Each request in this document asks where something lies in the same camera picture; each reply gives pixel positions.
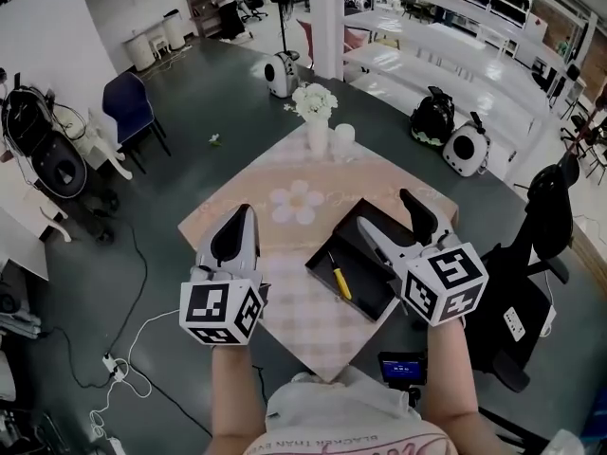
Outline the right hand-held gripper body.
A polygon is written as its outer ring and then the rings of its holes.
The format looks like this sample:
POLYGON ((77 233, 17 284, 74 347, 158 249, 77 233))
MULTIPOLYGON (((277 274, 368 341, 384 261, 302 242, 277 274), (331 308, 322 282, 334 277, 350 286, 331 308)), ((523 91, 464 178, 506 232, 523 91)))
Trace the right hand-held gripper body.
POLYGON ((474 311, 488 283, 472 244, 453 233, 433 246, 390 243, 385 256, 401 279, 399 297, 431 326, 474 311))

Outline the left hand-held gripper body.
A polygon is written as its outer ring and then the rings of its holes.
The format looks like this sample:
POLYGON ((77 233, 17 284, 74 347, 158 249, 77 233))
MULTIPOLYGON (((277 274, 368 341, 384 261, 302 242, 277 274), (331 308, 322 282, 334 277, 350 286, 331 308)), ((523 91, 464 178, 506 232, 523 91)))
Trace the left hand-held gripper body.
POLYGON ((255 269, 198 263, 181 284, 179 326, 206 346, 246 346, 269 287, 255 269))

